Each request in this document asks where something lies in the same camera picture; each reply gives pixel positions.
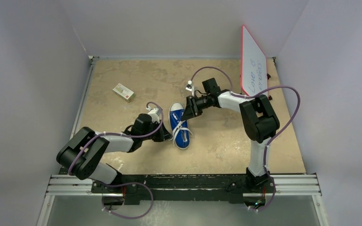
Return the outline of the blue canvas sneaker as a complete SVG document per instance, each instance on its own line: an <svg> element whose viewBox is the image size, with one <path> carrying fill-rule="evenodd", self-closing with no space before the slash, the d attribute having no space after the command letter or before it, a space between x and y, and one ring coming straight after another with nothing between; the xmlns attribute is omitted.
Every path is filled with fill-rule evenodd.
<svg viewBox="0 0 362 226"><path fill-rule="evenodd" d="M184 111L184 106L178 102L173 103L169 108L169 123L172 130L173 145L181 150L189 147L190 136L192 135L187 121L181 120Z"/></svg>

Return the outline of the white shoelace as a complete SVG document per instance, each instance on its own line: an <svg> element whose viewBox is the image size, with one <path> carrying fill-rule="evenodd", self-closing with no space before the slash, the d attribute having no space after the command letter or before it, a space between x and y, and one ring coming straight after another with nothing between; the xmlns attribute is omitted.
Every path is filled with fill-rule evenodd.
<svg viewBox="0 0 362 226"><path fill-rule="evenodd" d="M188 128L188 123L182 121L178 123L172 131L173 145L181 150L187 149L190 145L190 137L194 136L192 131Z"/></svg>

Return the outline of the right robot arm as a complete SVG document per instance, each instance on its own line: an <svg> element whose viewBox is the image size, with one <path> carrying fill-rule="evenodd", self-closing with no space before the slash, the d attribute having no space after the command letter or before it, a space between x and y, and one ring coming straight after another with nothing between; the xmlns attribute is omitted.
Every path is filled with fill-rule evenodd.
<svg viewBox="0 0 362 226"><path fill-rule="evenodd" d="M200 116L209 107L224 108L241 114L244 131L251 140L250 161L247 168L246 186L256 192L270 178L268 176L268 152L272 138L280 127L279 119L266 95L252 99L234 96L229 90L221 89L215 78L202 82L205 93L188 96L182 121Z"/></svg>

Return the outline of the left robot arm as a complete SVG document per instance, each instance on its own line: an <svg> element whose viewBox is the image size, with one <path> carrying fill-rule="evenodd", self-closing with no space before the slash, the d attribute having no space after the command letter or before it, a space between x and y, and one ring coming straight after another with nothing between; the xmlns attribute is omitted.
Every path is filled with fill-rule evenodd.
<svg viewBox="0 0 362 226"><path fill-rule="evenodd" d="M120 134L81 128L58 152L56 161L78 179L100 181L109 192L115 193L122 186L122 174L101 162L105 153L132 153L142 146L143 141L164 142L172 137L157 113L141 113Z"/></svg>

